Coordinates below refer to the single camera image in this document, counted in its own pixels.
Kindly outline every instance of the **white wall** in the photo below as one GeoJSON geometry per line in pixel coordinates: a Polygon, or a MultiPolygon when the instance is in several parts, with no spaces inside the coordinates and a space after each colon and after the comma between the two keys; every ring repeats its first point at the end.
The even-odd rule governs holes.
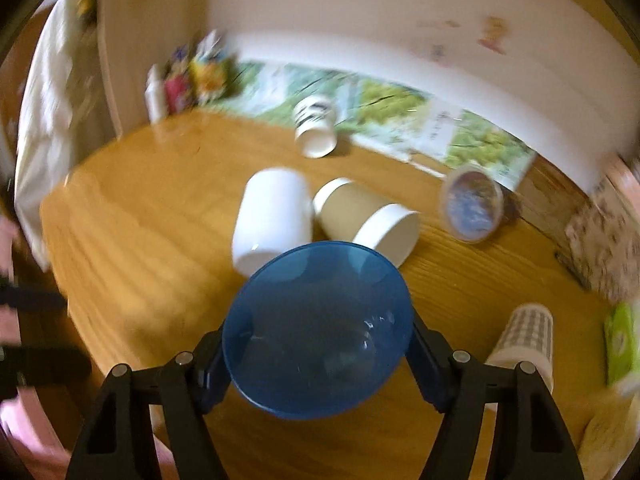
{"type": "Polygon", "coordinates": [[[468,108],[584,190],[635,143],[640,70],[570,0],[210,0],[209,20],[243,57],[355,70],[468,108]],[[505,55],[478,45],[487,16],[510,26],[505,55]]]}

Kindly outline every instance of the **metal screw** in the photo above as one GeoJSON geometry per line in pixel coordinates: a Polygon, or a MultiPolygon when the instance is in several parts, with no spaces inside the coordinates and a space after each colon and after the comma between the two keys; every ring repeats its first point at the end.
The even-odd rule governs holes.
{"type": "Polygon", "coordinates": [[[536,365],[530,363],[529,361],[523,361],[520,363],[520,370],[522,370],[526,374],[534,374],[537,371],[536,365]]]}
{"type": "Polygon", "coordinates": [[[456,350],[453,352],[453,358],[459,363],[468,363],[471,361],[471,355],[469,355],[469,352],[465,352],[464,350],[456,350]]]}
{"type": "Polygon", "coordinates": [[[180,352],[175,357],[175,362],[179,365],[188,365],[191,361],[193,361],[193,354],[191,352],[180,352]]]}
{"type": "Polygon", "coordinates": [[[129,371],[129,367],[127,365],[115,365],[111,369],[111,375],[114,377],[122,377],[129,371]]]}

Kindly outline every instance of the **beige paper cup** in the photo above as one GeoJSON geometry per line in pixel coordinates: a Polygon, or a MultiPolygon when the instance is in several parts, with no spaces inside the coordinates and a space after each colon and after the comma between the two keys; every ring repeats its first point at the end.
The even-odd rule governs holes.
{"type": "Polygon", "coordinates": [[[363,245],[396,267],[404,263],[420,237],[420,215],[360,184],[337,178],[314,198],[316,218],[331,240],[363,245]]]}
{"type": "MultiPolygon", "coordinates": [[[[511,314],[498,344],[486,364],[515,368],[521,361],[535,365],[549,392],[554,390],[554,318],[548,308],[526,303],[511,314]]],[[[496,404],[487,407],[497,410],[496,404]]]]}

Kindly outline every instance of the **plastic cup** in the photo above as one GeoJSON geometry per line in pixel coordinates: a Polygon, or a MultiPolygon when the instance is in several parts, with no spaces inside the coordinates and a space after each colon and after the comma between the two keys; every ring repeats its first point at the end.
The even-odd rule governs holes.
{"type": "MultiPolygon", "coordinates": [[[[486,364],[514,369],[519,362],[535,365],[546,387],[554,390],[554,318],[548,308],[526,303],[511,314],[498,344],[486,364]]],[[[496,410],[495,404],[487,405],[496,410]]]]}
{"type": "Polygon", "coordinates": [[[482,168],[466,164],[447,177],[440,196],[440,214],[447,231],[458,240],[481,242],[502,221],[502,189],[482,168]]]}
{"type": "Polygon", "coordinates": [[[344,412],[375,393],[404,355],[414,311],[398,270],[348,242],[293,249],[256,272],[224,324],[238,390],[281,418],[344,412]]]}

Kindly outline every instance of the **tipped over cup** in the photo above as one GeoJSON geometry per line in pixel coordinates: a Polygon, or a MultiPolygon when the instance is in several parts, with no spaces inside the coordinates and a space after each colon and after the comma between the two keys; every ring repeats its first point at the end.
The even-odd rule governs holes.
{"type": "Polygon", "coordinates": [[[332,240],[373,249],[399,267],[420,237],[416,211],[348,178],[336,178],[314,198],[316,218],[332,240]]]}

